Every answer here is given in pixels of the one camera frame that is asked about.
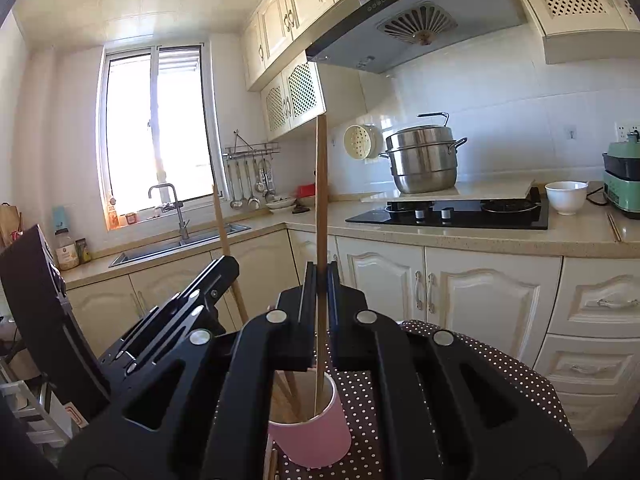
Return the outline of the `red bowl on counter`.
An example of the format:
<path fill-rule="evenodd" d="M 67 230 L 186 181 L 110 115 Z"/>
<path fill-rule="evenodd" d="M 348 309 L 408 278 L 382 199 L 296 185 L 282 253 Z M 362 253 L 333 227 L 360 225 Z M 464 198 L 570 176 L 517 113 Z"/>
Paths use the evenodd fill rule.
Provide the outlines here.
<path fill-rule="evenodd" d="M 314 183 L 299 185 L 296 188 L 296 196 L 298 198 L 314 197 L 315 195 L 316 185 Z"/>

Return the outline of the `black gas stove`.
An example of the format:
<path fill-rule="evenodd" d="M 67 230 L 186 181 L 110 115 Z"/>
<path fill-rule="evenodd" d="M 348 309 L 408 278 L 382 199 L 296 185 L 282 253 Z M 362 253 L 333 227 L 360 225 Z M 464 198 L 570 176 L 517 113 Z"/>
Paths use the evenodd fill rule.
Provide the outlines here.
<path fill-rule="evenodd" d="M 348 223 L 379 226 L 429 226 L 460 229 L 548 229 L 549 203 L 538 188 L 525 198 L 513 200 L 434 200 L 434 202 L 388 202 L 352 218 Z"/>

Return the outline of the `green electric cooker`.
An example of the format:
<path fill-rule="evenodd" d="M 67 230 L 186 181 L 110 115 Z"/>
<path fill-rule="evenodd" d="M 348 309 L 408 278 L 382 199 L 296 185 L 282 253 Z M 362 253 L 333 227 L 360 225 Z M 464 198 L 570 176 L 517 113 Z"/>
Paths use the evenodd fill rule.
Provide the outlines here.
<path fill-rule="evenodd" d="M 602 154 L 604 195 L 626 217 L 639 219 L 640 154 L 639 131 L 632 129 L 627 139 L 613 142 Z"/>

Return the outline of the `upper cream cabinets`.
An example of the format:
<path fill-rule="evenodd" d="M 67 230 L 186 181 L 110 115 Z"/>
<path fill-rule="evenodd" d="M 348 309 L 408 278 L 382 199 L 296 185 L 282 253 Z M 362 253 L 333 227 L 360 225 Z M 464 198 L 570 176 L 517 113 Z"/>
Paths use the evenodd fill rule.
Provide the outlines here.
<path fill-rule="evenodd" d="M 309 119 L 300 81 L 321 64 L 382 74 L 523 23 L 548 64 L 639 54 L 639 0 L 260 0 L 242 36 L 246 86 L 280 136 Z"/>

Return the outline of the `white bowl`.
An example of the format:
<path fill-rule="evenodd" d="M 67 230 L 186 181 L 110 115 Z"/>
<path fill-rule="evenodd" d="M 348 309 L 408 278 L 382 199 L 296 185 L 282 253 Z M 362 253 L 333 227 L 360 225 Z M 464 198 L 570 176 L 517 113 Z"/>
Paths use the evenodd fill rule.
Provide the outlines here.
<path fill-rule="evenodd" d="M 544 186 L 550 206 L 561 216 L 574 216 L 585 205 L 588 183 L 558 181 Z"/>

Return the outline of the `white metal shelf rack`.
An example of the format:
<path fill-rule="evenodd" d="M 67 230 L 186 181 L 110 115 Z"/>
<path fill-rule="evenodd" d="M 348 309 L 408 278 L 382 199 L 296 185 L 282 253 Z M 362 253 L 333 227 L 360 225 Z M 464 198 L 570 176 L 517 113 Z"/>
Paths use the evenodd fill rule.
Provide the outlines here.
<path fill-rule="evenodd" d="M 33 362 L 18 362 L 14 368 L 2 356 L 1 396 L 40 451 L 59 450 L 70 442 L 74 423 Z"/>

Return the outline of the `small green jar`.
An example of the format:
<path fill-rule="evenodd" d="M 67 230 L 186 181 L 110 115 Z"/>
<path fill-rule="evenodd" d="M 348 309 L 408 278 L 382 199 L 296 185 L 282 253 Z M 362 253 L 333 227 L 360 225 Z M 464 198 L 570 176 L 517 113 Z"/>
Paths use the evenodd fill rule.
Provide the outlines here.
<path fill-rule="evenodd" d="M 80 238 L 79 240 L 75 240 L 75 245 L 76 245 L 76 249 L 79 257 L 79 262 L 81 264 L 90 262 L 92 260 L 92 255 L 88 247 L 87 240 L 85 238 Z"/>

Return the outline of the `stainless steel steamer pot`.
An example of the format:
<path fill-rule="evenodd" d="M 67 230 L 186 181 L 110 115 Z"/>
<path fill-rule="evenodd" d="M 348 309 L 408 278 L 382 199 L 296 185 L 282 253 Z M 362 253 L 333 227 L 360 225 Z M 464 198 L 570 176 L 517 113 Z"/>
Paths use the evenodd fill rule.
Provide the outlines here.
<path fill-rule="evenodd" d="M 381 153 L 390 161 L 396 188 L 402 194 L 423 194 L 453 188 L 458 175 L 458 148 L 467 138 L 454 140 L 446 112 L 420 114 L 441 117 L 441 125 L 417 125 L 398 130 L 385 139 Z"/>

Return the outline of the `stone board under pot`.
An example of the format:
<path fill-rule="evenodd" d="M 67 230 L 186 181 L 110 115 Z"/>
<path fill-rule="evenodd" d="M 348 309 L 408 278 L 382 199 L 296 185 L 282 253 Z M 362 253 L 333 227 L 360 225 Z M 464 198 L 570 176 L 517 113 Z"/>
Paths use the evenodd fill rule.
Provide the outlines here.
<path fill-rule="evenodd" d="M 462 200 L 521 200 L 534 184 L 533 179 L 457 182 L 452 188 L 421 194 L 387 191 L 363 197 L 361 203 L 461 202 Z"/>

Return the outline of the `bottle with blue cap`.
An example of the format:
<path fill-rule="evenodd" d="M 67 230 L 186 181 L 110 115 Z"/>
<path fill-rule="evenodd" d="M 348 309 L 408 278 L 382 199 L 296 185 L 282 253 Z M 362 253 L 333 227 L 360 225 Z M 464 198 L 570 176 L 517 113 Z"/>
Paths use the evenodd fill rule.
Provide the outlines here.
<path fill-rule="evenodd" d="M 55 255 L 61 271 L 70 270 L 80 265 L 77 246 L 70 235 L 70 225 L 63 206 L 52 208 L 54 236 L 56 240 Z"/>

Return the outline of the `chrome kitchen faucet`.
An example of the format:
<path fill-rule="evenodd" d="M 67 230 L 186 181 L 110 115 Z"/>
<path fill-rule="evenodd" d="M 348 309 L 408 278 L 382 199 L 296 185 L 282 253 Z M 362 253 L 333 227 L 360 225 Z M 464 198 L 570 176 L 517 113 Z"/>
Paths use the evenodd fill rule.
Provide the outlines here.
<path fill-rule="evenodd" d="M 183 202 L 178 199 L 175 185 L 169 182 L 154 184 L 150 186 L 148 189 L 149 198 L 152 197 L 152 192 L 154 190 L 171 190 L 172 197 L 174 199 L 170 202 L 170 204 L 171 204 L 171 207 L 174 208 L 174 211 L 176 212 L 178 217 L 178 229 L 179 229 L 180 238 L 183 242 L 187 242 L 188 240 L 190 240 L 190 235 L 188 231 L 189 221 L 183 217 L 183 213 L 182 213 Z"/>

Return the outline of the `white plates on counter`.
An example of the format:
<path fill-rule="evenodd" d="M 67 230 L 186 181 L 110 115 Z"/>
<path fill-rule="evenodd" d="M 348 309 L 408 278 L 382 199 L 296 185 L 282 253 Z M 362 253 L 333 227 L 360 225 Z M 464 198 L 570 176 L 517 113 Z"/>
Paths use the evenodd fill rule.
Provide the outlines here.
<path fill-rule="evenodd" d="M 266 203 L 266 206 L 271 211 L 280 209 L 288 209 L 294 207 L 296 204 L 296 198 L 291 196 L 273 196 L 271 202 Z"/>

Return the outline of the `chopsticks on counter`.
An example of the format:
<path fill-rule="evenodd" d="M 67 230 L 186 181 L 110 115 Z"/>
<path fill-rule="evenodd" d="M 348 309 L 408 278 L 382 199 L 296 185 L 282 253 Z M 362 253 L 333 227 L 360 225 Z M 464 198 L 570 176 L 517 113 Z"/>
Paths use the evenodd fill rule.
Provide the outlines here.
<path fill-rule="evenodd" d="M 618 229 L 614 216 L 610 212 L 607 212 L 606 218 L 608 219 L 608 225 L 611 228 L 616 243 L 623 243 L 623 237 L 622 234 L 620 234 L 620 230 Z"/>

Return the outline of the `brown polka dot tablecloth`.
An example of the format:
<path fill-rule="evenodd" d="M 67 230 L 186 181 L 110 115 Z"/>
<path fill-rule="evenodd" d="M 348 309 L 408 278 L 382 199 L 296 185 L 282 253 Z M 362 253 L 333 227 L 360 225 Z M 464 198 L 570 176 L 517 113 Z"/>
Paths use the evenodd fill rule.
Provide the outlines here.
<path fill-rule="evenodd" d="M 397 323 L 434 428 L 442 479 L 576 479 L 587 468 L 552 385 L 503 352 L 424 322 Z M 367 372 L 337 384 L 352 445 L 329 467 L 310 469 L 279 452 L 279 479 L 385 479 Z"/>

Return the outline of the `hanging utensil rack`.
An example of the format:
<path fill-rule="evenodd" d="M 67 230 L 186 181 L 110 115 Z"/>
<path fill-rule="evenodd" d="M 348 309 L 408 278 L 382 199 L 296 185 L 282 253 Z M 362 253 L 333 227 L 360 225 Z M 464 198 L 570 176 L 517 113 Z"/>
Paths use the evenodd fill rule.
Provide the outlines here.
<path fill-rule="evenodd" d="M 279 153 L 278 142 L 250 143 L 233 131 L 232 143 L 222 149 L 232 209 L 257 210 L 276 202 L 272 161 Z"/>

